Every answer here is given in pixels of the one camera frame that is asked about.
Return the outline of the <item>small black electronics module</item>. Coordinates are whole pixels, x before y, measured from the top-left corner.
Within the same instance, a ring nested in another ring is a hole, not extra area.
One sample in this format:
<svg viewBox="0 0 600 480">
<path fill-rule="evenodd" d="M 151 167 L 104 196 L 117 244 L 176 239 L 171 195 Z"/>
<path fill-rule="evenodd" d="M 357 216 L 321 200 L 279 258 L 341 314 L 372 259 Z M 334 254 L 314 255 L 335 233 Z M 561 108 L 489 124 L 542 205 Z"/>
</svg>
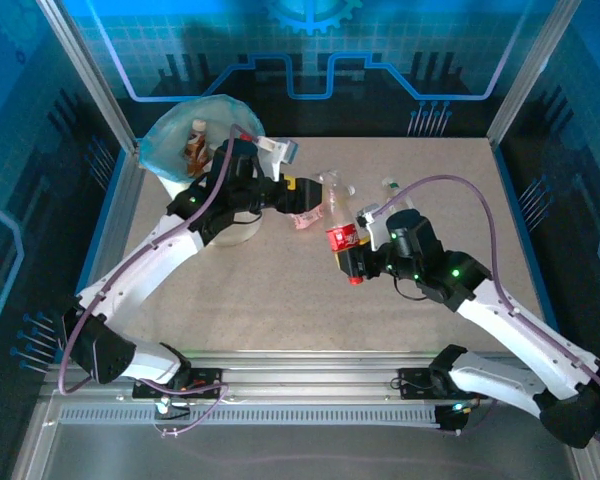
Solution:
<svg viewBox="0 0 600 480">
<path fill-rule="evenodd" d="M 457 434 L 467 426 L 471 412 L 472 408 L 463 403 L 436 405 L 435 422 L 440 431 Z"/>
<path fill-rule="evenodd" d="M 190 416 L 190 408 L 187 405 L 176 405 L 167 395 L 163 395 L 156 402 L 155 408 L 154 419 L 157 421 L 175 421 L 188 419 Z"/>
</svg>

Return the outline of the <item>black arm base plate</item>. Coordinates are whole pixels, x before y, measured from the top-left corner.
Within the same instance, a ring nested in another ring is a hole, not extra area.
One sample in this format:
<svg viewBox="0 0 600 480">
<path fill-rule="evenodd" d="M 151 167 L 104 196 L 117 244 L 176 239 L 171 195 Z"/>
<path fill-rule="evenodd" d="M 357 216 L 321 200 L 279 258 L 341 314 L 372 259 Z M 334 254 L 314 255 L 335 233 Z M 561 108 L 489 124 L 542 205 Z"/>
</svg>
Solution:
<svg viewBox="0 0 600 480">
<path fill-rule="evenodd" d="M 434 381 L 428 368 L 401 368 L 390 380 L 390 387 L 397 390 L 402 400 L 458 400 L 485 399 L 472 392 L 452 391 Z"/>
<path fill-rule="evenodd" d="M 218 399 L 221 393 L 223 370 L 220 368 L 191 368 L 166 385 L 149 385 L 136 381 L 132 389 L 134 400 Z"/>
</svg>

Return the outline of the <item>brown label drink bottle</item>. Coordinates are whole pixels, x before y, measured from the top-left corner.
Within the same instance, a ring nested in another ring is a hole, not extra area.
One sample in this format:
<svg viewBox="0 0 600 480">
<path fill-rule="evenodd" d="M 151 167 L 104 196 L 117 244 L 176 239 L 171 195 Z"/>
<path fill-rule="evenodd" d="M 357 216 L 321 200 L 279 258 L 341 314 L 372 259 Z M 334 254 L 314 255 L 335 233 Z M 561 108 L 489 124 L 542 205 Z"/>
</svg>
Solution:
<svg viewBox="0 0 600 480">
<path fill-rule="evenodd" d="M 188 177 L 198 177 L 209 161 L 206 142 L 207 123 L 202 119 L 194 119 L 187 142 L 183 150 Z"/>
</svg>

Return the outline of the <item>clear bottle green cap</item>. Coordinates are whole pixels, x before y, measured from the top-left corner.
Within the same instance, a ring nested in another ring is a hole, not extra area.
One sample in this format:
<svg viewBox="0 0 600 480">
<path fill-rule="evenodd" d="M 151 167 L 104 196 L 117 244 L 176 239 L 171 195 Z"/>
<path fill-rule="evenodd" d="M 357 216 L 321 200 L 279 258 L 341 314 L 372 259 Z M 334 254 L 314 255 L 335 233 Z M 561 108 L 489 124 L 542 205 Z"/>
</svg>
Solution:
<svg viewBox="0 0 600 480">
<path fill-rule="evenodd" d="M 387 212 L 392 215 L 401 210 L 414 209 L 414 203 L 408 195 L 402 196 L 399 200 L 393 201 L 393 199 L 402 191 L 397 181 L 392 177 L 386 177 L 382 181 L 386 202 L 390 203 Z"/>
</svg>

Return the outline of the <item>clear cola bottle red label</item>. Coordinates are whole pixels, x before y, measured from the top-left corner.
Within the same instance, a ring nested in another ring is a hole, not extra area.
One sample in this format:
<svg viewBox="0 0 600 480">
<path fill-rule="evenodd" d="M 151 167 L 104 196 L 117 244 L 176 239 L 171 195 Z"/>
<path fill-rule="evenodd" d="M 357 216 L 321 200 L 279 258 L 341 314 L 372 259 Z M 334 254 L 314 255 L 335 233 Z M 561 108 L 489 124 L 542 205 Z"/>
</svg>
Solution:
<svg viewBox="0 0 600 480">
<path fill-rule="evenodd" d="M 336 170 L 327 170 L 319 175 L 322 183 L 322 210 L 324 230 L 332 253 L 346 252 L 346 267 L 343 271 L 351 285 L 360 285 L 363 278 L 358 267 L 352 265 L 351 250 L 360 245 L 355 218 L 349 208 L 348 186 Z"/>
</svg>

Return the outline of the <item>aluminium frame post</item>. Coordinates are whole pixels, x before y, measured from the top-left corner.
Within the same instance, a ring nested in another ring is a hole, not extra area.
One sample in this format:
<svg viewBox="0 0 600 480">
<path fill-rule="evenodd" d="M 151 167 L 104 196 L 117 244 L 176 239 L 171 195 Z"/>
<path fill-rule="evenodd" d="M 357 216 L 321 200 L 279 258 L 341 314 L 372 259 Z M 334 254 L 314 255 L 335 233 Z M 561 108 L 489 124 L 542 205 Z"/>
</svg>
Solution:
<svg viewBox="0 0 600 480">
<path fill-rule="evenodd" d="M 556 0 L 487 131 L 486 138 L 492 150 L 504 139 L 581 2 Z"/>
<path fill-rule="evenodd" d="M 68 10 L 60 0 L 36 3 L 119 145 L 126 154 L 135 155 L 136 137 Z"/>
</svg>

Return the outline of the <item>pink plastic bottle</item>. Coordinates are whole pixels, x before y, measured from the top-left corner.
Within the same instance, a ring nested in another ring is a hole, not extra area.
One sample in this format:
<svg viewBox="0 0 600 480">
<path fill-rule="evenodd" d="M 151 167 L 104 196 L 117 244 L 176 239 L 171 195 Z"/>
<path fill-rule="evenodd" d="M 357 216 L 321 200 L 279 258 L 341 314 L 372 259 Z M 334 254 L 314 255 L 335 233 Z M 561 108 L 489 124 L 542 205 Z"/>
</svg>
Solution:
<svg viewBox="0 0 600 480">
<path fill-rule="evenodd" d="M 292 220 L 296 230 L 304 230 L 323 218 L 323 210 L 318 206 L 308 212 L 289 214 L 289 218 Z"/>
</svg>

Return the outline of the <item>aluminium front frame rail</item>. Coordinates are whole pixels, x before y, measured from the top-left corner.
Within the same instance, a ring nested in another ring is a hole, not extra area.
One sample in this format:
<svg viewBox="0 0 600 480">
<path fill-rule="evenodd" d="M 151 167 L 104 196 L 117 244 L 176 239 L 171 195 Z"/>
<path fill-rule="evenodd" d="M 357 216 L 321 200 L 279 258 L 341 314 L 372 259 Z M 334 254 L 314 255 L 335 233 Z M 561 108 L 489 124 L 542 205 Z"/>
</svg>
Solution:
<svg viewBox="0 0 600 480">
<path fill-rule="evenodd" d="M 129 373 L 141 378 L 169 381 L 178 367 L 176 356 L 157 347 L 155 355 L 140 348 L 140 363 Z M 352 405 L 397 404 L 398 390 L 390 387 L 400 368 L 426 368 L 438 355 L 415 352 L 373 351 L 194 351 L 192 367 L 218 368 L 228 384 L 227 405 Z M 92 381 L 76 393 L 58 392 L 59 367 L 44 376 L 41 399 L 65 401 L 131 402 L 135 380 L 119 377 L 100 385 Z"/>
</svg>

